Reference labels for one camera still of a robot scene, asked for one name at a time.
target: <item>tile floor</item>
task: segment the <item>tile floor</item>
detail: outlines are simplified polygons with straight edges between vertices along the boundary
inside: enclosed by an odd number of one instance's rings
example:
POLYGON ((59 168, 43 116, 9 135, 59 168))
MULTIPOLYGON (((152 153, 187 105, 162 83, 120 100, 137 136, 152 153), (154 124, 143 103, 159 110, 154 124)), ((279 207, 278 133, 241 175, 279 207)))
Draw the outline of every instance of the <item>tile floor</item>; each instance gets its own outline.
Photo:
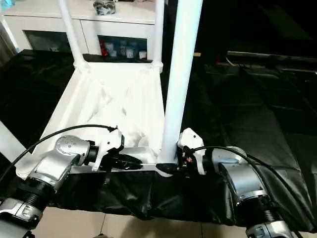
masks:
POLYGON ((33 230, 36 238, 92 238, 101 232, 109 238, 246 238, 245 229, 239 227, 158 218, 141 221, 132 216, 58 208, 47 208, 33 230))

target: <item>white cabinet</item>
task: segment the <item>white cabinet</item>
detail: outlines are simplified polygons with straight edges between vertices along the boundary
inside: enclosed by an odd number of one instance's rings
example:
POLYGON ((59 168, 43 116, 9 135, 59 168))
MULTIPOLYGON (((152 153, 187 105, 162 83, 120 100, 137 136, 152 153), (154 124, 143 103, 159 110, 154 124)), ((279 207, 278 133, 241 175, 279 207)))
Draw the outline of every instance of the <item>white cabinet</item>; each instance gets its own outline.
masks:
MULTIPOLYGON (((115 14, 98 16, 90 0, 67 1, 83 54, 100 55, 99 38, 107 41, 109 37, 111 40, 117 37, 118 41, 124 38, 139 42, 138 49, 146 50, 148 59, 153 59, 154 2, 118 2, 115 14)), ((68 45, 57 0, 17 1, 16 6, 4 12, 4 17, 20 50, 56 50, 54 45, 63 43, 63 49, 68 45)))
POLYGON ((153 59, 154 25, 106 22, 106 21, 86 21, 81 20, 88 51, 93 55, 100 55, 99 39, 102 36, 112 36, 118 38, 134 38, 129 41, 138 42, 139 39, 146 40, 148 59, 153 59))
MULTIPOLYGON (((45 50, 45 47, 42 46, 44 44, 42 41, 45 40, 45 38, 49 40, 49 43, 47 44, 47 50, 54 50, 54 45, 60 46, 61 41, 63 40, 68 42, 64 22, 61 18, 5 16, 5 19, 11 32, 13 33, 15 40, 17 41, 20 50, 31 50, 33 48, 36 50, 45 50), (35 32, 42 32, 41 37, 35 32), (56 37, 53 37, 50 33, 45 35, 46 32, 56 32, 56 37)), ((80 20, 73 20, 73 25, 80 50, 83 54, 87 54, 88 49, 85 42, 84 33, 81 28, 80 20)))

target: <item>red object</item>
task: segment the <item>red object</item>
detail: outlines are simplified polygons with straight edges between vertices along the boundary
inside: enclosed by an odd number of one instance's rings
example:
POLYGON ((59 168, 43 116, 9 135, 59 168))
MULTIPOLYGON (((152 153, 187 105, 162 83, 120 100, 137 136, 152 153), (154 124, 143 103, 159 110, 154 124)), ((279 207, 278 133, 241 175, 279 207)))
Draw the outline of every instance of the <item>red object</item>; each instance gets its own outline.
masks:
POLYGON ((107 56, 108 55, 108 51, 105 47, 105 43, 102 40, 99 40, 99 45, 100 45, 100 49, 101 49, 101 55, 102 56, 107 56))

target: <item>black fabric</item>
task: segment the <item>black fabric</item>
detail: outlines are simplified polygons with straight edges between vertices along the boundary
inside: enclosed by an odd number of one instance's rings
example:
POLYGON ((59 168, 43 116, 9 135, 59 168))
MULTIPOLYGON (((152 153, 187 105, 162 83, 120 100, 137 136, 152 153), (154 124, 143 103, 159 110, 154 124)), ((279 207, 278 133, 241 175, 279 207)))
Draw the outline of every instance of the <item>black fabric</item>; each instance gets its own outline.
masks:
MULTIPOLYGON (((85 56, 100 61, 99 56, 85 56)), ((25 145, 37 140, 73 72, 71 55, 23 51, 0 69, 0 120, 25 145)), ((161 77, 166 95, 168 72, 161 77)), ((272 165, 317 218, 317 77, 314 73, 203 68, 194 60, 182 128, 205 145, 235 145, 272 165)), ((7 160, 0 159, 3 171, 7 160)), ((316 231, 283 185, 263 171, 293 230, 316 231)), ((154 172, 70 175, 51 206, 128 215, 244 226, 230 191, 214 173, 164 178, 154 172)), ((8 176, 3 197, 19 182, 8 176)))

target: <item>electrical wire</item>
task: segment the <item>electrical wire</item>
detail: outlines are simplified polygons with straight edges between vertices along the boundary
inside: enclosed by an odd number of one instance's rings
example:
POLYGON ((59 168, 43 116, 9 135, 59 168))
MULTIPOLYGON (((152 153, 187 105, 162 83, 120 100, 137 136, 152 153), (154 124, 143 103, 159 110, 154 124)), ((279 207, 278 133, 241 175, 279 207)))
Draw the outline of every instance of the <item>electrical wire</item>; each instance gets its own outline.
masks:
POLYGON ((298 196, 295 194, 295 192, 293 191, 293 189, 291 188, 290 185, 288 185, 288 183, 282 178, 281 175, 279 175, 279 173, 272 168, 272 166, 268 165, 267 163, 259 160, 258 158, 252 156, 252 155, 247 155, 250 159, 256 161, 257 163, 259 163, 260 165, 266 167, 268 170, 270 170, 280 181, 281 183, 286 187, 287 191, 294 197, 295 201, 298 203, 298 205, 300 206, 300 208, 302 209, 302 211, 304 211, 305 215, 307 216, 307 218, 309 219, 309 221, 311 222, 311 224, 316 228, 316 222, 314 221, 314 219, 311 217, 309 211, 307 211, 305 205, 302 203, 302 201, 298 198, 298 196))
POLYGON ((106 126, 106 125, 97 125, 97 124, 87 124, 87 125, 76 125, 76 126, 71 126, 71 127, 68 127, 68 128, 65 128, 65 129, 62 129, 62 130, 59 130, 59 131, 56 131, 52 134, 49 134, 45 137, 43 137, 42 139, 38 140, 37 142, 35 142, 33 145, 31 145, 29 148, 27 148, 25 151, 23 151, 6 169, 5 171, 3 172, 3 174, 1 175, 0 177, 0 183, 2 182, 2 180, 4 179, 4 177, 7 175, 7 173, 10 171, 11 168, 14 167, 14 165, 16 163, 18 163, 22 158, 23 156, 25 156, 28 152, 30 152, 35 146, 37 146, 38 144, 42 143, 43 141, 53 137, 53 136, 56 136, 58 134, 61 134, 63 132, 66 132, 66 131, 69 131, 69 130, 74 130, 74 129, 78 129, 78 128, 86 128, 86 127, 98 127, 98 128, 105 128, 107 129, 108 131, 112 132, 114 130, 116 130, 116 128, 113 128, 113 127, 110 127, 110 126, 106 126))
POLYGON ((270 187, 268 186, 268 183, 266 182, 266 180, 264 178, 264 175, 262 174, 260 169, 257 167, 257 165, 251 160, 254 160, 257 163, 259 163, 260 165, 265 166, 267 169, 269 169, 283 183, 283 185, 286 187, 286 189, 291 193, 291 195, 294 197, 295 201, 298 203, 298 205, 301 207, 302 211, 305 213, 306 217, 309 219, 310 223, 313 225, 314 229, 317 228, 314 219, 310 216, 310 213, 309 213, 309 211, 306 210, 304 204, 301 202, 301 200, 299 200, 299 198, 296 196, 295 192, 286 183, 286 181, 270 165, 268 165, 267 163, 255 158, 254 156, 251 156, 251 155, 245 156, 245 155, 241 154, 240 152, 238 152, 238 151, 236 151, 234 149, 231 149, 231 148, 228 148, 228 147, 223 147, 223 146, 202 146, 202 147, 198 147, 198 148, 195 148, 195 149, 191 149, 191 152, 194 153, 195 151, 204 150, 204 149, 223 149, 223 150, 226 150, 226 151, 230 151, 230 152, 232 152, 232 153, 234 153, 236 155, 239 155, 244 160, 246 160, 254 168, 254 170, 257 172, 257 174, 259 175, 259 177, 261 178, 261 180, 262 180, 262 182, 263 182, 263 184, 265 186, 265 189, 266 189, 268 195, 271 197, 272 201, 277 205, 278 203, 276 202, 276 200, 275 200, 275 198, 273 196, 273 193, 272 193, 270 187))
POLYGON ((299 231, 294 232, 298 238, 303 238, 303 236, 299 233, 299 231))
POLYGON ((228 63, 229 64, 231 64, 232 66, 236 66, 236 65, 234 65, 229 59, 228 59, 228 57, 226 56, 226 60, 228 61, 228 63))

